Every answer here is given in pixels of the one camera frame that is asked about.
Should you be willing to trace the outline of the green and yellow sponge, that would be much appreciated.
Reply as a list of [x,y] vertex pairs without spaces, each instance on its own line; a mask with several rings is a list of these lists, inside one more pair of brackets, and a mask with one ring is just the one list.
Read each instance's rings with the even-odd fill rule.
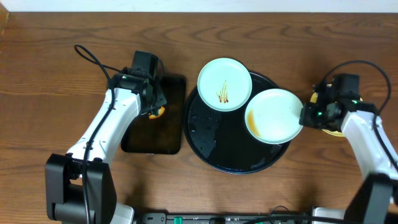
[[161,106],[157,111],[153,111],[152,113],[149,114],[149,119],[156,119],[156,118],[162,116],[164,111],[165,111],[165,107]]

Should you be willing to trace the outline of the yellow plate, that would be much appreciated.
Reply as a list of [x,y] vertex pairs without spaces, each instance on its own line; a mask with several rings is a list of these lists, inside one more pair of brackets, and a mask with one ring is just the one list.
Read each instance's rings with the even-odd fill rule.
[[[343,120],[345,118],[345,116],[349,113],[349,112],[355,112],[358,111],[360,109],[363,108],[363,101],[361,99],[359,100],[350,100],[350,99],[340,99],[339,101],[335,101],[335,102],[339,102],[342,104],[342,123],[341,123],[341,131],[329,131],[329,130],[325,130],[329,133],[332,133],[333,135],[336,135],[336,133],[340,133],[340,136],[343,136],[343,131],[342,131],[342,126],[343,126]],[[323,103],[323,104],[329,104],[328,102],[321,102],[318,99],[318,93],[313,93],[313,95],[310,98],[310,102],[309,103]]]

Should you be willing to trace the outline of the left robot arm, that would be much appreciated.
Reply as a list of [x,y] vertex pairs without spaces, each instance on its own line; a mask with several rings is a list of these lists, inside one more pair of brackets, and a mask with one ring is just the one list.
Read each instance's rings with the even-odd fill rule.
[[117,201],[110,171],[132,121],[165,105],[159,78],[117,73],[101,108],[66,154],[45,165],[47,216],[61,223],[132,223],[134,209]]

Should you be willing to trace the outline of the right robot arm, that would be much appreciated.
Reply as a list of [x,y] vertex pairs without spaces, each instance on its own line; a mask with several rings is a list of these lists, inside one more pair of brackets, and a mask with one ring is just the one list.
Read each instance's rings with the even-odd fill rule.
[[397,202],[397,154],[383,130],[377,109],[361,100],[306,103],[299,123],[338,130],[348,140],[364,182],[345,210],[344,221],[384,223],[389,204]]

